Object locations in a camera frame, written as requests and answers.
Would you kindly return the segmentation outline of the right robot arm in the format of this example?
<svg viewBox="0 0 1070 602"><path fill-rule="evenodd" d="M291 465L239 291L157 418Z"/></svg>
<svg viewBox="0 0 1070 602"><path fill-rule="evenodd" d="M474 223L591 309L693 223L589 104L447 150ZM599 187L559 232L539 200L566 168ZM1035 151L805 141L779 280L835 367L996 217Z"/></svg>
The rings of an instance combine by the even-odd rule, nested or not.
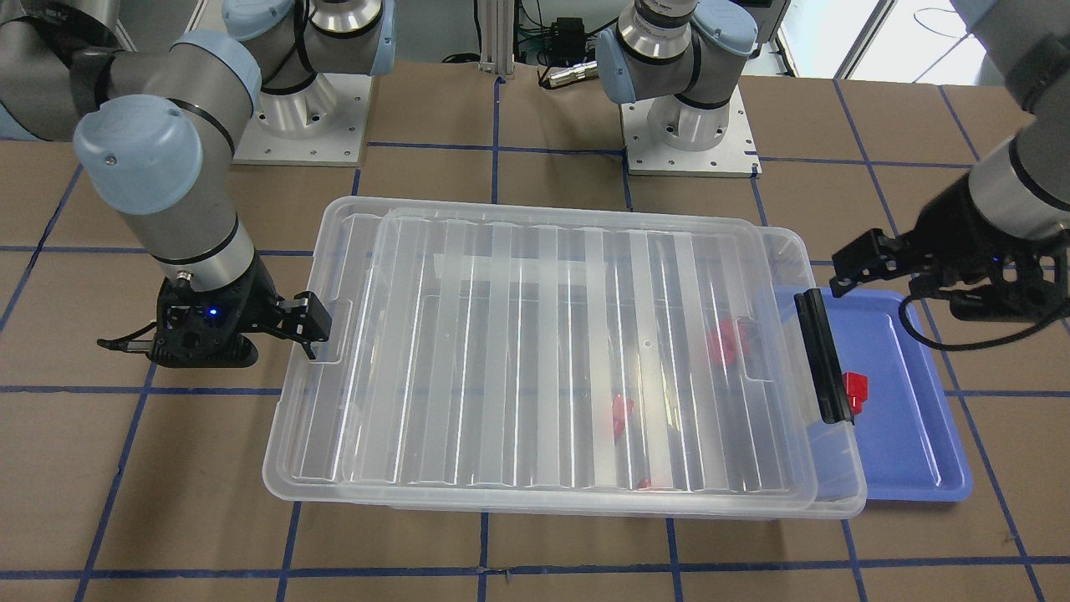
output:
<svg viewBox="0 0 1070 602"><path fill-rule="evenodd" d="M3 137L72 142L100 198L164 279L155 319L97 345L154 365L248 367L253 333L310 360L332 319L314 291L284 298L226 192L249 122L326 74L382 75L391 1L226 1L224 31L165 51L121 46L114 1L4 1Z"/></svg>

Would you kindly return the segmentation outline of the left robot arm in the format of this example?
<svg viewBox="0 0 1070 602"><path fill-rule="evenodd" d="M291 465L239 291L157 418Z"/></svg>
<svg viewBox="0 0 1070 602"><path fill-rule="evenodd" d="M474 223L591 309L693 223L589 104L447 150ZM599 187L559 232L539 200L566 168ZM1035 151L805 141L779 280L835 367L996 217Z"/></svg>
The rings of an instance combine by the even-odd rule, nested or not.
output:
<svg viewBox="0 0 1070 602"><path fill-rule="evenodd" d="M908 232L868 230L834 254L834 297L910 277L910 302L943 300L952 317L1021 323L1067 318L1067 3L956 1L952 10L1000 73L952 90L979 160L926 203ZM664 145L696 154L727 126L727 106L756 22L731 1L635 1L596 35L603 92L615 104L654 101Z"/></svg>

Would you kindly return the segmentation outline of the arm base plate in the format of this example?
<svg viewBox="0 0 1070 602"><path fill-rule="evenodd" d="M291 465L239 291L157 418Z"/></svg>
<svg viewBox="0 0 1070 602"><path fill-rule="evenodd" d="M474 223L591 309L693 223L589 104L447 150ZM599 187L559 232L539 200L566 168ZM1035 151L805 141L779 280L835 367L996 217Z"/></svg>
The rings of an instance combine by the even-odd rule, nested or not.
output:
<svg viewBox="0 0 1070 602"><path fill-rule="evenodd" d="M674 96L620 106L628 172L635 176L752 177L763 172L742 91L699 110Z"/></svg>
<svg viewBox="0 0 1070 602"><path fill-rule="evenodd" d="M358 167L374 77L318 74L290 94L260 92L233 163Z"/></svg>

